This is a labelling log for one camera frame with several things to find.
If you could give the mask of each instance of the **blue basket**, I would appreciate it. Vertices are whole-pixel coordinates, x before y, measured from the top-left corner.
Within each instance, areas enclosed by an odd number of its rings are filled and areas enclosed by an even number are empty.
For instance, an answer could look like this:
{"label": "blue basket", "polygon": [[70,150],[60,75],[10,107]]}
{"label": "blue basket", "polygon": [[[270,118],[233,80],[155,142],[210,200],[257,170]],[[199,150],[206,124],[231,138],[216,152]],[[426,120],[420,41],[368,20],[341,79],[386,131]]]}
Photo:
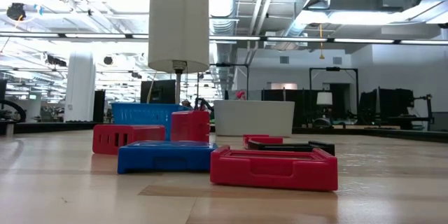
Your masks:
{"label": "blue basket", "polygon": [[165,140],[170,140],[171,114],[189,111],[177,104],[112,103],[113,120],[119,125],[163,125]]}

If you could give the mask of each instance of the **red basket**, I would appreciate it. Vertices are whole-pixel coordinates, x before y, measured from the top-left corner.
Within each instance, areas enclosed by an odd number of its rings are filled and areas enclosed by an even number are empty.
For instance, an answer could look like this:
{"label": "red basket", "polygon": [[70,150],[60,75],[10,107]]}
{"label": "red basket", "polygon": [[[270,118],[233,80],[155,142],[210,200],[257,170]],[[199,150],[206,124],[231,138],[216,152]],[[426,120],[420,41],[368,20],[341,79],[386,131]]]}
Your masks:
{"label": "red basket", "polygon": [[173,112],[171,141],[209,142],[210,115],[207,111]]}
{"label": "red basket", "polygon": [[96,125],[93,128],[93,152],[96,154],[117,155],[121,146],[140,140],[165,140],[165,127],[162,125]]}

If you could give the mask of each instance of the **black tray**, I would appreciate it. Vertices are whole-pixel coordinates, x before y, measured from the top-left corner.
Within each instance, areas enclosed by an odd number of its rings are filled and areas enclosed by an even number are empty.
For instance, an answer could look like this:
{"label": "black tray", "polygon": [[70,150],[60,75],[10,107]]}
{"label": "black tray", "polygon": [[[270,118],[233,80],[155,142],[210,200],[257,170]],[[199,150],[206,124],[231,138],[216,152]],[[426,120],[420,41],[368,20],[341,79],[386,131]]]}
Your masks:
{"label": "black tray", "polygon": [[314,148],[320,148],[331,155],[335,155],[335,145],[332,143],[323,143],[320,141],[309,141],[308,143],[258,143],[257,141],[249,140],[247,143],[249,150],[259,151],[297,151],[297,152],[312,152]]}

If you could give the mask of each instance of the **red tray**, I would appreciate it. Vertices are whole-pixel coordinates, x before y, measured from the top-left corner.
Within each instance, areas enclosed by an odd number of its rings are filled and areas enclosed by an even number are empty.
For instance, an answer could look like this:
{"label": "red tray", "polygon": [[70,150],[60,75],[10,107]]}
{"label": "red tray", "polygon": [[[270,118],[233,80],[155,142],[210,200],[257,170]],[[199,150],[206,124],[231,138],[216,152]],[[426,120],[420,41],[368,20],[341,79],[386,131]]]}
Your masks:
{"label": "red tray", "polygon": [[245,149],[248,148],[248,142],[249,140],[256,141],[258,143],[262,144],[282,144],[283,143],[283,137],[277,137],[277,136],[270,136],[266,134],[259,134],[259,135],[244,135],[243,136],[243,146]]}
{"label": "red tray", "polygon": [[337,158],[321,149],[299,153],[221,146],[211,153],[210,181],[232,186],[337,190]]}

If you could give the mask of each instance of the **doorway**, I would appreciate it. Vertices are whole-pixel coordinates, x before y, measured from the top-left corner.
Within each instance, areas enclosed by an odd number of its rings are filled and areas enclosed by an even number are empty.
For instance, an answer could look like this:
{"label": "doorway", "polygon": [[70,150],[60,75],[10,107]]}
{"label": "doorway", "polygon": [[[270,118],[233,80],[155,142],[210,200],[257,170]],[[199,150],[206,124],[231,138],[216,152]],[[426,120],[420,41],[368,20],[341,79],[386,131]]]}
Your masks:
{"label": "doorway", "polygon": [[333,119],[345,119],[347,110],[350,107],[350,84],[348,83],[330,83],[332,92],[332,117]]}

